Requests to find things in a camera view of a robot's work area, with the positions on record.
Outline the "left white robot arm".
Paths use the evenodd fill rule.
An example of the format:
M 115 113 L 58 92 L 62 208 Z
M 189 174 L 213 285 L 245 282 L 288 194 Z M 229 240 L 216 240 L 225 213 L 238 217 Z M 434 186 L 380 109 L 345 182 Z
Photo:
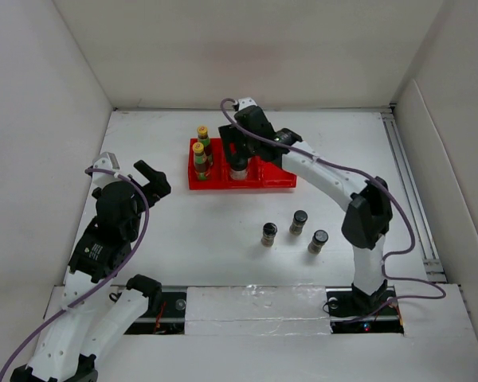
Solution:
M 110 153 L 85 170 L 96 185 L 96 215 L 69 260 L 59 310 L 10 356 L 13 360 L 42 330 L 47 332 L 30 360 L 13 370 L 12 381 L 96 381 L 102 360 L 129 326 L 143 314 L 160 311 L 161 283 L 135 275 L 100 322 L 92 323 L 114 278 L 143 242 L 151 207 L 171 192 L 165 173 L 143 160 L 134 167 L 147 179 L 145 185 L 122 174 Z

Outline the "white salt shaker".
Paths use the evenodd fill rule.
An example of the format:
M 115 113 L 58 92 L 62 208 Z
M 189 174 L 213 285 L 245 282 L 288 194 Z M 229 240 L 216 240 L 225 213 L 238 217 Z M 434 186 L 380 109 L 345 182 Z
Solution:
M 234 181 L 244 181 L 248 176 L 249 162 L 246 158 L 235 157 L 229 164 L 229 175 Z

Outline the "red sauce bottle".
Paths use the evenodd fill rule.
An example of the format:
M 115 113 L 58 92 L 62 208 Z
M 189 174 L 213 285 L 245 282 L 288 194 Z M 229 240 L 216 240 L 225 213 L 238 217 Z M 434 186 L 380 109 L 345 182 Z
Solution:
M 212 150 L 210 145 L 202 142 L 195 142 L 192 145 L 194 172 L 197 179 L 204 181 L 210 178 L 210 170 L 212 166 Z
M 214 156 L 212 151 L 212 144 L 206 126 L 199 126 L 197 128 L 198 141 L 204 146 L 204 151 L 210 165 L 214 163 Z

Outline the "silver-lid spice jar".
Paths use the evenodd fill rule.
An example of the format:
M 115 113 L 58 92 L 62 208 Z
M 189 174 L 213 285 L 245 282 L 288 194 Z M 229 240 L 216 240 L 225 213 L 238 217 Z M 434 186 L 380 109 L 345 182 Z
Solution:
M 262 228 L 261 243 L 265 247 L 271 247 L 274 244 L 274 240 L 276 238 L 277 232 L 278 232 L 278 228 L 274 223 L 272 222 L 265 223 Z

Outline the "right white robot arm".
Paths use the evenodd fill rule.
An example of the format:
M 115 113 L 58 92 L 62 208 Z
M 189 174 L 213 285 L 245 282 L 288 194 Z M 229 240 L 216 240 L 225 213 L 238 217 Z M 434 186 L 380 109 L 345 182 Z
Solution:
M 351 284 L 352 303 L 368 314 L 377 309 L 387 288 L 382 273 L 386 233 L 393 212 L 385 194 L 387 184 L 380 177 L 356 179 L 351 170 L 323 164 L 323 159 L 300 135 L 275 131 L 261 107 L 250 98 L 231 102 L 234 115 L 220 129 L 230 165 L 258 157 L 263 162 L 292 173 L 330 197 L 345 213 L 341 232 L 353 249 L 355 273 Z

